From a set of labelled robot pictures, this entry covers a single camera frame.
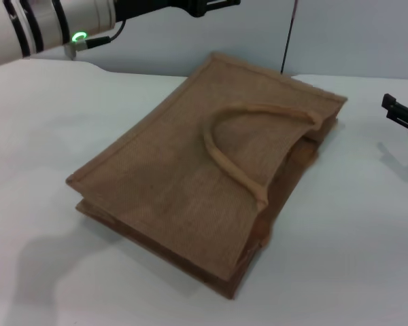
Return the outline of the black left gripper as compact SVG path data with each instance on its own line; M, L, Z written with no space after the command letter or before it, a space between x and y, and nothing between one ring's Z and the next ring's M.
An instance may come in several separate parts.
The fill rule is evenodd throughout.
M170 0L117 0L114 1L116 22L122 22L144 14L162 10L167 7L175 7L188 12L193 17L202 17L207 12L226 7L240 5L241 0L193 0L193 1L170 1Z

